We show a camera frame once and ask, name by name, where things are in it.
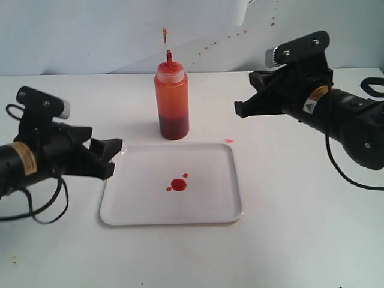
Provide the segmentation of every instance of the white wall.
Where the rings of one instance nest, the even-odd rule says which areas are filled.
[[[254,0],[231,28],[244,1],[0,0],[0,74],[154,72],[162,26],[191,72],[262,68],[267,48],[320,29],[330,66],[384,67],[383,0]]]

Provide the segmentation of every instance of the plastic bottle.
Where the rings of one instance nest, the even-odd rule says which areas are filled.
[[[178,140],[189,132],[188,76],[180,63],[172,61],[167,51],[167,62],[161,63],[155,76],[160,132],[169,140]]]

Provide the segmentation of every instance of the white tabletop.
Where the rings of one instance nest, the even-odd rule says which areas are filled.
[[[334,82],[356,95],[378,69],[335,70]],[[183,142],[232,146],[244,202],[233,224],[108,227],[98,216],[103,183],[66,177],[70,207],[63,219],[0,224],[1,287],[384,287],[384,193],[364,191],[332,168],[324,135],[286,116],[241,119],[233,102],[254,94],[247,73],[190,77],[191,131]],[[165,142],[157,125],[153,75],[0,77],[1,102],[14,103],[29,85],[71,103],[69,124],[90,125],[94,137],[129,143]],[[0,143],[18,123],[0,113]],[[355,164],[332,142],[336,160],[353,179],[384,185],[384,173]],[[55,183],[34,187],[35,206]],[[50,219],[58,203],[41,218]],[[0,215],[26,212],[14,193]]]

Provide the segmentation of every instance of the warning label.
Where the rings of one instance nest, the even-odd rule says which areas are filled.
[[[313,110],[317,104],[317,102],[328,93],[328,86],[320,86],[316,90],[314,90],[308,99],[305,101],[303,106],[303,111],[309,114],[313,114]]]
[[[37,172],[35,155],[32,153],[28,146],[26,146],[23,142],[13,142],[9,146],[17,152],[20,159],[22,160],[24,166],[24,174],[26,176]]]

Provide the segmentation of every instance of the yellow label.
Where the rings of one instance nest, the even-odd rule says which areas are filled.
[[[13,142],[9,146],[17,152],[20,159],[23,161],[24,173],[26,176],[37,172],[35,155],[28,146],[23,142]]]
[[[328,86],[320,86],[311,93],[308,99],[318,102],[326,93],[328,93]]]

